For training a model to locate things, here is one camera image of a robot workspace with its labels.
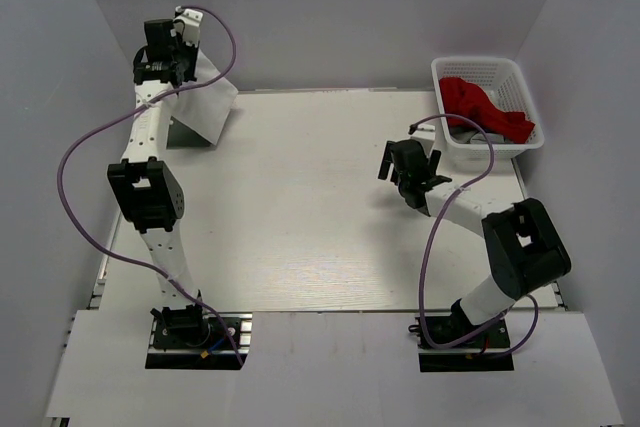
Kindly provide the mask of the white t shirt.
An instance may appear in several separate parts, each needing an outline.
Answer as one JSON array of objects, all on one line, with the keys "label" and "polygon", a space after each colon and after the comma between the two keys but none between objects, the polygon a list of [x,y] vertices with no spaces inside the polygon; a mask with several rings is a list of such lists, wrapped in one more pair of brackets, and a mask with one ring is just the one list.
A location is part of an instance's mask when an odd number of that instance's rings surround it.
[{"label": "white t shirt", "polygon": [[173,116],[216,145],[231,111],[238,89],[226,78],[207,87],[182,92]]}]

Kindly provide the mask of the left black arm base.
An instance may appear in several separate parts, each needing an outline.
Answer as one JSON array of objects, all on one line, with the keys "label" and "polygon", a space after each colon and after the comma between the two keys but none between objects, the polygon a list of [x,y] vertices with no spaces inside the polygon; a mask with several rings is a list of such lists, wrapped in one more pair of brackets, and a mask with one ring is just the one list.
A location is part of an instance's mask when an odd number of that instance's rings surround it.
[{"label": "left black arm base", "polygon": [[148,370],[238,371],[251,343],[252,316],[216,318],[200,306],[152,309],[145,368]]}]

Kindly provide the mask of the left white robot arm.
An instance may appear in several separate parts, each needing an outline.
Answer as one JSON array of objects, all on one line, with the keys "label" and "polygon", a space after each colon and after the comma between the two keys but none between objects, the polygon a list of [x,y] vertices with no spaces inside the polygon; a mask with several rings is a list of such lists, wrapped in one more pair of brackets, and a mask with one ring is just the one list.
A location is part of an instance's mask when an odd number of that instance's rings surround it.
[{"label": "left white robot arm", "polygon": [[183,190],[164,161],[178,97],[171,92],[194,78],[197,48],[187,45],[171,19],[144,23],[146,45],[133,62],[137,112],[121,160],[107,178],[125,220],[139,233],[158,274],[161,309],[182,310],[199,294],[181,241]]}]

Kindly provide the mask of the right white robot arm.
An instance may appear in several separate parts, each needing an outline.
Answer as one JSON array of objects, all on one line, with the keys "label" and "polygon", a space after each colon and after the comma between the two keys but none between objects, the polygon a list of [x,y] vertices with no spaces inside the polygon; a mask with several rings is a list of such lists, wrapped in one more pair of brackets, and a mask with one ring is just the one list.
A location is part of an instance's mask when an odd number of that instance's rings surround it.
[{"label": "right white robot arm", "polygon": [[436,173],[437,150],[428,154],[416,139],[389,141],[378,178],[390,180],[412,209],[448,221],[483,239],[490,274],[451,307],[451,331],[472,346],[488,332],[488,322],[533,291],[567,275],[570,256],[541,201],[515,203],[482,199]]}]

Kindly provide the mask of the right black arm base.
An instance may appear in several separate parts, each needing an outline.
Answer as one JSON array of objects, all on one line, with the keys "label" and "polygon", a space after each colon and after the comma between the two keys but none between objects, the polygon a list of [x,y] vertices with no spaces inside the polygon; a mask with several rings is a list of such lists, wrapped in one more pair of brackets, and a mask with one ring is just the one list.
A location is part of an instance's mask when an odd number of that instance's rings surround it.
[{"label": "right black arm base", "polygon": [[[459,301],[448,315],[426,315],[425,322],[431,340],[437,344],[459,341],[471,334],[477,326],[471,325],[462,314]],[[421,373],[480,373],[509,372],[514,370],[511,339],[503,318],[474,337],[446,349],[436,349],[424,336],[419,317],[408,327],[418,343]]]}]

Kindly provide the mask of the grey t shirt in basket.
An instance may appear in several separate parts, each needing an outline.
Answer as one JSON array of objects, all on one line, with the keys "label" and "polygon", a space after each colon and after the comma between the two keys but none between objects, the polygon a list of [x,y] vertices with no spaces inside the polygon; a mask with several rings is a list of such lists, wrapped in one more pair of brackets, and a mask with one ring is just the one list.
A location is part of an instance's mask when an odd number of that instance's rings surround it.
[{"label": "grey t shirt in basket", "polygon": [[[470,124],[458,118],[449,118],[447,120],[447,125],[449,128],[451,137],[458,143],[463,143],[463,144],[485,144],[486,143],[486,139],[480,133],[479,129],[471,126]],[[489,140],[493,144],[513,143],[499,134],[487,133],[487,132],[486,134],[489,137]]]}]

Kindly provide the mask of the red t shirt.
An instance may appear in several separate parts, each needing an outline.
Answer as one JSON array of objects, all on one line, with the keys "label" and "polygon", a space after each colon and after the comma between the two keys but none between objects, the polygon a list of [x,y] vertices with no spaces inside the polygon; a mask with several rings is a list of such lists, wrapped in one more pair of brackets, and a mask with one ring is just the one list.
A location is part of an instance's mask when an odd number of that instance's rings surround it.
[{"label": "red t shirt", "polygon": [[446,113],[466,117],[487,133],[524,144],[534,131],[535,124],[524,112],[500,111],[476,84],[458,77],[445,77],[439,80],[439,87]]}]

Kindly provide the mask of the folded dark green t shirt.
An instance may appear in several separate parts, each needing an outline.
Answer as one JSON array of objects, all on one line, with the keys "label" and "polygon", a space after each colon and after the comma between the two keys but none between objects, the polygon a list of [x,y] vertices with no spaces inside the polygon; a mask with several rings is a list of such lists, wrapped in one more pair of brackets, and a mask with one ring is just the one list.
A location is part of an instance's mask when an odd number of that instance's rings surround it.
[{"label": "folded dark green t shirt", "polygon": [[212,143],[198,134],[196,131],[172,117],[170,120],[166,148],[190,149],[209,148]]}]

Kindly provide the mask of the white plastic basket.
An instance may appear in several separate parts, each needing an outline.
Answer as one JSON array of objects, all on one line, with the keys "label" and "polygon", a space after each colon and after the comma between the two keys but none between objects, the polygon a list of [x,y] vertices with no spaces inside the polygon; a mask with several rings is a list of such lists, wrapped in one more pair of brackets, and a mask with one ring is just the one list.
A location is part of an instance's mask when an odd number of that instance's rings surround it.
[{"label": "white plastic basket", "polygon": [[543,146],[537,109],[520,67],[498,57],[439,57],[431,63],[446,149],[456,160],[488,156],[486,142],[471,139],[484,130],[498,159],[512,159]]}]

